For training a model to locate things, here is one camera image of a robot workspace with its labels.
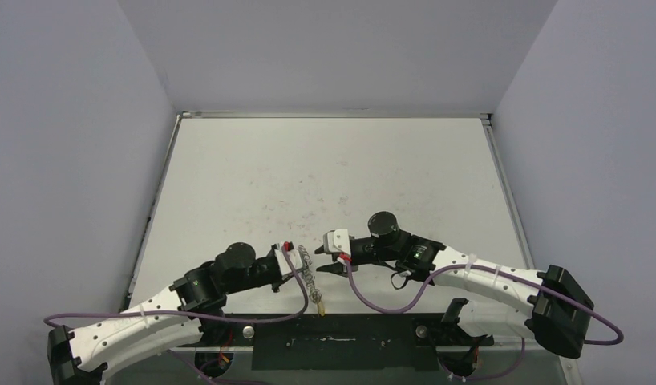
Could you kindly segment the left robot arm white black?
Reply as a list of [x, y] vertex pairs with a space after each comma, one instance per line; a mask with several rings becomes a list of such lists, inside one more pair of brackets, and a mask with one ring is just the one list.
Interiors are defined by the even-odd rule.
[[99, 384], [117, 371], [184, 345], [221, 343], [230, 294], [270, 285], [277, 290], [305, 268], [294, 245], [272, 245], [264, 257], [237, 242], [189, 270], [149, 299], [89, 326], [55, 326], [47, 360], [55, 384]]

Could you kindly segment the metal disc with key rings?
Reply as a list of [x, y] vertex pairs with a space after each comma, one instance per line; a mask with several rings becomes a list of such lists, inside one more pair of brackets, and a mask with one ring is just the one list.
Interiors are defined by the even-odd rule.
[[305, 283], [310, 301], [316, 305], [322, 302], [322, 293], [316, 286], [314, 271], [312, 270], [312, 257], [303, 245], [297, 247], [298, 253], [303, 261], [304, 270], [302, 271], [302, 279]]

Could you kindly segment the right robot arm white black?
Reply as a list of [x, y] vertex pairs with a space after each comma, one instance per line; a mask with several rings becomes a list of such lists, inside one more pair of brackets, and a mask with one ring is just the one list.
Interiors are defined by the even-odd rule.
[[459, 313], [441, 322], [443, 337], [453, 344], [488, 336], [533, 339], [547, 351], [577, 359], [581, 356], [594, 304], [573, 275], [550, 265], [547, 270], [519, 269], [461, 253], [399, 227], [393, 213], [374, 214], [369, 237], [356, 238], [348, 229], [325, 233], [317, 254], [332, 262], [319, 271], [346, 276], [361, 265], [391, 267], [405, 282], [453, 287], [491, 299], [492, 304], [466, 302]]

